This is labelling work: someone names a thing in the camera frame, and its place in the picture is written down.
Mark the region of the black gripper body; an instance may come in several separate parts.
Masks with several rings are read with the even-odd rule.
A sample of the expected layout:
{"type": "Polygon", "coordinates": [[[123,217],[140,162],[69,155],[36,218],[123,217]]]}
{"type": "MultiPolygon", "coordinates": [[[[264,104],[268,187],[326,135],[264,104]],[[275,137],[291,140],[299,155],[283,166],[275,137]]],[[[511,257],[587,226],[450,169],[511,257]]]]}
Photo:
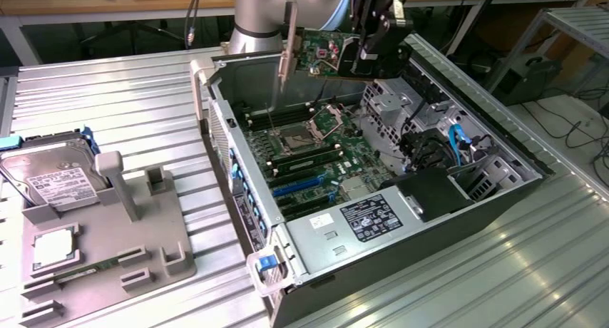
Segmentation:
{"type": "Polygon", "coordinates": [[[352,32],[359,35],[358,54],[387,54],[410,34],[406,0],[350,0],[352,32]]]}

